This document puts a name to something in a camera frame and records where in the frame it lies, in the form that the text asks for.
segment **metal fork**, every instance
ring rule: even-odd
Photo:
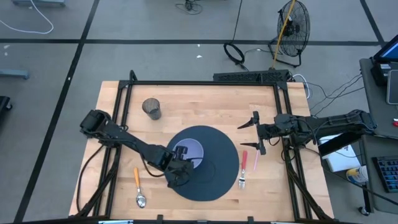
[[[239,178],[239,188],[244,189],[244,170],[246,169],[246,160],[248,159],[248,152],[243,151],[243,159],[242,159],[242,174],[241,178]]]

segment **black round plate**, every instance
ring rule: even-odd
[[[239,157],[234,144],[227,135],[215,128],[193,126],[176,134],[167,148],[173,149],[176,143],[186,138],[200,142],[204,156],[200,165],[194,169],[189,182],[174,188],[174,191],[194,201],[220,198],[234,185],[238,175]],[[170,181],[174,175],[166,174],[165,177]]]

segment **spoon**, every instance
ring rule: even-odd
[[[138,207],[144,208],[147,203],[147,199],[141,193],[141,188],[139,186],[139,176],[138,176],[138,168],[137,167],[134,168],[134,176],[136,177],[136,185],[137,185],[137,192],[138,192],[137,197],[136,197],[136,202],[137,202]]]

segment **black floor line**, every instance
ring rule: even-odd
[[[24,219],[27,207],[28,207],[29,202],[30,202],[30,198],[32,197],[33,191],[34,191],[35,186],[36,186],[37,179],[39,178],[39,174],[40,174],[40,171],[42,169],[45,156],[47,155],[47,151],[49,150],[49,146],[50,146],[51,139],[52,139],[52,136],[53,136],[54,131],[55,131],[55,127],[56,127],[56,125],[58,123],[58,119],[59,119],[59,117],[61,115],[61,110],[62,110],[63,104],[65,102],[65,99],[67,97],[69,86],[70,86],[70,84],[72,82],[73,75],[75,74],[75,70],[76,70],[77,64],[78,64],[79,59],[80,59],[81,51],[83,50],[84,42],[85,42],[85,40],[87,38],[88,31],[90,30],[91,23],[93,22],[94,15],[95,15],[95,12],[97,10],[99,1],[100,0],[94,0],[93,6],[91,7],[91,11],[90,11],[90,14],[88,16],[88,19],[87,19],[87,22],[86,22],[86,26],[85,26],[85,28],[83,30],[82,35],[81,35],[79,44],[78,44],[77,49],[76,49],[75,56],[73,57],[72,64],[70,65],[70,68],[69,68],[69,71],[68,71],[68,75],[67,75],[67,77],[65,79],[65,83],[63,84],[60,97],[59,97],[57,105],[55,107],[54,114],[52,115],[49,128],[48,128],[48,130],[47,130],[47,132],[45,134],[44,141],[43,141],[42,147],[40,148],[39,155],[37,156],[37,160],[36,160],[35,166],[33,168],[32,174],[30,175],[30,178],[29,178],[29,181],[27,183],[27,187],[25,189],[25,192],[24,192],[24,195],[22,197],[21,203],[19,204],[19,208],[18,208],[18,211],[16,213],[16,216],[15,216],[15,219],[14,219],[14,223],[20,223]]]
[[[87,39],[86,44],[224,44],[231,40],[112,40]],[[234,44],[267,45],[271,40],[234,40]],[[376,46],[377,41],[308,41],[313,46]]]
[[[119,39],[86,39],[84,44],[224,44],[231,40],[119,40]],[[234,44],[267,45],[271,40],[234,40]],[[78,39],[0,39],[7,44],[79,44]],[[309,46],[376,46],[378,41],[324,41],[310,40]]]
[[[4,44],[79,44],[80,39],[0,39]]]
[[[360,2],[363,7],[363,10],[365,11],[366,17],[368,18],[369,23],[372,26],[373,32],[377,37],[377,40],[379,41],[380,45],[384,45],[383,36],[381,35],[379,28],[377,27],[376,21],[374,20],[374,18],[372,16],[372,13],[368,7],[368,4],[366,4],[365,0],[360,0]]]

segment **wooden tabletop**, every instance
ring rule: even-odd
[[[102,83],[96,109],[112,114],[117,87],[118,82]],[[288,83],[288,87],[293,114],[310,115],[302,83]],[[284,105],[282,92],[280,96]],[[160,101],[162,117],[157,121],[151,120],[142,110],[142,102],[151,97]],[[124,97],[121,102],[118,121],[121,119]],[[248,150],[246,188],[239,189],[237,176],[236,184],[218,200],[187,200],[167,188],[164,177],[151,177],[145,171],[139,154],[123,146],[111,218],[154,220],[157,215],[163,215],[165,220],[243,221],[253,216],[255,221],[293,221],[286,168],[280,157],[281,143],[276,146],[266,143],[267,154],[259,156],[256,171],[253,171],[256,150],[240,145],[242,142],[258,141],[255,127],[236,129],[249,121],[254,110],[259,112],[261,123],[274,122],[277,111],[272,87],[134,85],[127,117],[129,133],[149,144],[166,146],[175,134],[190,126],[207,125],[219,129],[234,142],[240,161],[243,151]],[[97,140],[88,140],[82,165],[99,146]],[[307,147],[318,150],[311,144]],[[333,217],[318,155],[308,150],[301,150],[301,155],[308,191],[325,213]],[[103,156],[104,150],[86,168],[81,183],[80,206],[90,199],[98,186]],[[134,167],[139,169],[141,187],[147,198],[144,209],[136,205]],[[304,217],[302,196],[298,189],[296,192],[300,214]],[[107,196],[108,191],[105,190],[100,214],[104,213]],[[71,215],[77,212],[75,200],[76,193],[70,208]]]

